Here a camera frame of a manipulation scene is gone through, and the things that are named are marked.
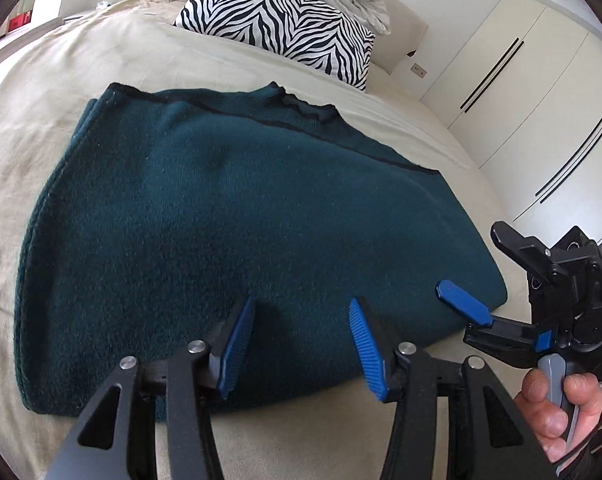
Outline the dark teal knit sweater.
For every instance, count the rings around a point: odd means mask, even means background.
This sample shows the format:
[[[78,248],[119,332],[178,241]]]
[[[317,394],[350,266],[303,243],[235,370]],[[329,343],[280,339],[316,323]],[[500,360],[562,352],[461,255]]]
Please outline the dark teal knit sweater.
[[[16,383],[26,408],[74,416],[123,356],[165,359],[248,295],[257,318],[231,410],[356,377],[364,296],[429,346],[461,328],[448,278],[487,307],[502,274],[442,174],[277,84],[86,104],[22,243]]]

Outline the beige bed sheet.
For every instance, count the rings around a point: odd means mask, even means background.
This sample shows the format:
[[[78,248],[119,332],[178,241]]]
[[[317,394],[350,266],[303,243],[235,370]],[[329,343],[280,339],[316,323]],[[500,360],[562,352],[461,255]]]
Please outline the beige bed sheet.
[[[155,92],[250,91],[276,82],[333,104],[366,136],[439,170],[481,234],[502,203],[438,118],[374,68],[365,91],[244,44],[173,26],[179,0],[128,0],[50,32],[0,65],[0,452],[21,479],[41,479],[69,419],[28,411],[15,379],[13,310],[27,223],[89,100],[111,82]],[[213,427],[230,479],[372,479],[391,426],[389,406],[353,380],[313,396],[235,414]]]

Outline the zebra print pillow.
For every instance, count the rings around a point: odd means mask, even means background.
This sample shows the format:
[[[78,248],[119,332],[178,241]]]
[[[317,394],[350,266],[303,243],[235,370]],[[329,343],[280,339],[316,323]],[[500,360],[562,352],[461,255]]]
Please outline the zebra print pillow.
[[[250,44],[367,87],[373,32],[323,0],[187,0],[176,27]]]

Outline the red box on shelf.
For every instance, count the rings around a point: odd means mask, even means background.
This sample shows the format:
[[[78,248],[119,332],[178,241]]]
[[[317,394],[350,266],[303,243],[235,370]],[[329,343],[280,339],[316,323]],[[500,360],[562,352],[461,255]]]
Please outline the red box on shelf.
[[[21,28],[24,25],[27,25],[31,22],[32,11],[28,10],[26,12],[22,12],[17,14],[14,18],[10,18],[8,20],[8,32],[13,32],[14,30]]]

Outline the beige bedside table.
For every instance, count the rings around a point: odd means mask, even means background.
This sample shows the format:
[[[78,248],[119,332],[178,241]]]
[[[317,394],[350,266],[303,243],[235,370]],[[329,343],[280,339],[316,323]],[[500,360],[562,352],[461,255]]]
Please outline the beige bedside table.
[[[60,19],[62,20],[62,23],[67,24],[67,23],[83,20],[83,18],[90,18],[94,14],[103,13],[108,9],[109,9],[109,6],[106,6],[106,8],[96,8],[96,9],[84,10],[84,11],[77,12],[74,14],[69,14]]]

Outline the wall power socket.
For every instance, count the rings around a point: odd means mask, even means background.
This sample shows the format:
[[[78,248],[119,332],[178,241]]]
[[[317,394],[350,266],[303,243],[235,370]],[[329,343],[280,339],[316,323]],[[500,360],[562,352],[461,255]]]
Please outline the wall power socket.
[[[414,63],[411,67],[411,71],[418,76],[419,78],[425,78],[427,75],[427,70],[421,67],[419,64]]]

